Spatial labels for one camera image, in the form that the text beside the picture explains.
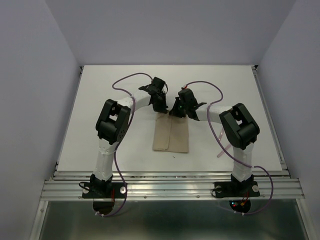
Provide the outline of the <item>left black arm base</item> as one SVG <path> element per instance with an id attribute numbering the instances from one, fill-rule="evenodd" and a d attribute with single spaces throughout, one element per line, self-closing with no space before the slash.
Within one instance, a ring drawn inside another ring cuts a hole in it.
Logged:
<path id="1" fill-rule="evenodd" d="M 127 196 L 125 182 L 113 182 L 113 176 L 108 180 L 100 180 L 94 174 L 89 182 L 81 181 L 78 185 L 82 189 L 84 199 L 124 199 Z"/>

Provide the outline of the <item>beige cloth napkin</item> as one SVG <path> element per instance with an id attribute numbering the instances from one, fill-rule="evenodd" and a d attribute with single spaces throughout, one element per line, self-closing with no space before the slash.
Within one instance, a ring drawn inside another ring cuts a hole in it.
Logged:
<path id="1" fill-rule="evenodd" d="M 188 119 L 168 113 L 158 113 L 155 118 L 152 150 L 187 154 L 189 152 Z"/>

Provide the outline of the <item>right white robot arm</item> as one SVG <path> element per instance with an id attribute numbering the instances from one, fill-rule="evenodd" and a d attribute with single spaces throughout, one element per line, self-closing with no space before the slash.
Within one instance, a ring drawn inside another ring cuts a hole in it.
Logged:
<path id="1" fill-rule="evenodd" d="M 227 149 L 223 147 L 216 133 L 213 136 L 222 151 L 233 159 L 231 192 L 235 195 L 242 195 L 248 190 L 246 180 L 253 175 L 252 152 L 260 128 L 244 104 L 216 106 L 215 103 L 199 103 L 192 90 L 185 88 L 178 92 L 169 114 L 178 118 L 188 117 L 199 122 L 207 121 L 211 129 L 213 129 L 212 123 L 221 124 L 224 134 L 233 148 L 233 154 L 228 153 Z"/>

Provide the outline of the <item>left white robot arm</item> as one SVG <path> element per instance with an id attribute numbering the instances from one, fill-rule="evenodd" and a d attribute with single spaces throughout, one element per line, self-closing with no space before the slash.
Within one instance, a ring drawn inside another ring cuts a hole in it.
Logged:
<path id="1" fill-rule="evenodd" d="M 99 150 L 96 167 L 90 176 L 90 183 L 100 197 L 111 193 L 114 155 L 128 131 L 135 111 L 151 105 L 156 113 L 168 112 L 164 88 L 167 88 L 166 82 L 154 77 L 150 84 L 139 87 L 134 94 L 128 93 L 128 97 L 105 101 L 95 125 Z"/>

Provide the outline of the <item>pink handled fork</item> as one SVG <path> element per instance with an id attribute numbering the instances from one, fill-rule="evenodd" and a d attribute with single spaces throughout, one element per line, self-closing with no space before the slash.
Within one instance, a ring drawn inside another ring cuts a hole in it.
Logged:
<path id="1" fill-rule="evenodd" d="M 226 151 L 228 151 L 228 150 L 231 148 L 231 146 L 232 146 L 231 144 L 228 144 L 224 149 L 225 149 Z M 224 153 L 225 153 L 225 151 L 222 150 L 222 151 L 217 155 L 217 157 L 220 158 Z"/>

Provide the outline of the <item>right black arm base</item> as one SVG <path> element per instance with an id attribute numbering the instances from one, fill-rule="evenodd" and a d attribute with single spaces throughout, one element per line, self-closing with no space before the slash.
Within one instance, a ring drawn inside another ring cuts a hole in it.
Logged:
<path id="1" fill-rule="evenodd" d="M 231 175 L 230 181 L 216 181 L 213 185 L 211 195 L 218 199 L 260 196 L 260 189 L 253 174 L 243 181 L 239 181 Z"/>

